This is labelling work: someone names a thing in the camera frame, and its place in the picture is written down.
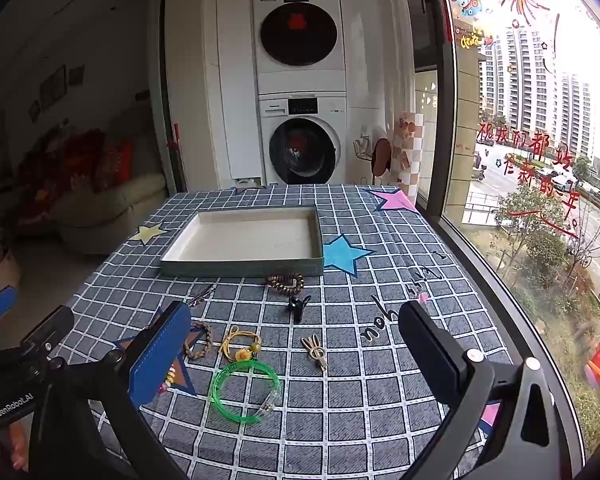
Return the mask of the person's left hand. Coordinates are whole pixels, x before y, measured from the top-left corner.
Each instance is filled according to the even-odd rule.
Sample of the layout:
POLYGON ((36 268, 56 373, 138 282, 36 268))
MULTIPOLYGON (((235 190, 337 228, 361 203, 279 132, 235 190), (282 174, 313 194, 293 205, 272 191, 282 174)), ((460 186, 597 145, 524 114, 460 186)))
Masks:
POLYGON ((7 453, 15 470, 28 470, 27 436, 27 430, 22 422, 13 422, 8 427, 0 429, 0 456, 7 453))

